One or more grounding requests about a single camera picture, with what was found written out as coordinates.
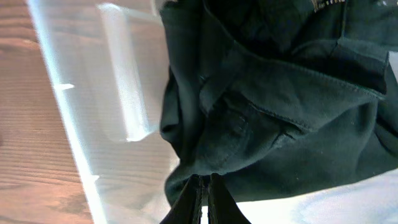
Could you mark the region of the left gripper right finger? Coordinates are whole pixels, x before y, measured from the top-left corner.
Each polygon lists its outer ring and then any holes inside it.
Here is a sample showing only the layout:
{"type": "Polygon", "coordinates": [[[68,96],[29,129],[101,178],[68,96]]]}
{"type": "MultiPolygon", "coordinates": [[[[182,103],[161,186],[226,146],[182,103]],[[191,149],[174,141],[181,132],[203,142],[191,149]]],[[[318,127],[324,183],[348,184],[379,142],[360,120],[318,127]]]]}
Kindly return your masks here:
{"type": "Polygon", "coordinates": [[[209,224],[251,224],[226,188],[222,176],[210,175],[208,186],[209,224]]]}

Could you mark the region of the large black garment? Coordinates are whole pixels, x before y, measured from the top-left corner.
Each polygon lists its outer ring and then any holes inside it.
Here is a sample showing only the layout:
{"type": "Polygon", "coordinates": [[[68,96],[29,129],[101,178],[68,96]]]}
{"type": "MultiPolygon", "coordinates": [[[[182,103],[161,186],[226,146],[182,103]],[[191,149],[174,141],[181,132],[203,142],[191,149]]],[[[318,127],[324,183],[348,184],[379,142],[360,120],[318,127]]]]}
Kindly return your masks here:
{"type": "Polygon", "coordinates": [[[396,1],[168,1],[160,16],[170,203],[194,174],[246,202],[397,168],[396,1]]]}

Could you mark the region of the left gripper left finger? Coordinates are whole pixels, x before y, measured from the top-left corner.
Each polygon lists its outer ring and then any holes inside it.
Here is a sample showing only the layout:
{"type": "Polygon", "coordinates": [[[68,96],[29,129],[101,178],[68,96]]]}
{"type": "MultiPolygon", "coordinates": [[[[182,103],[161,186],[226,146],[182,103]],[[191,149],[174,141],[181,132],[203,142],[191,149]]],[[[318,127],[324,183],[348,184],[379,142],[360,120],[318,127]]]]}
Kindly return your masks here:
{"type": "Polygon", "coordinates": [[[192,175],[160,224],[200,224],[202,202],[203,179],[192,175]]]}

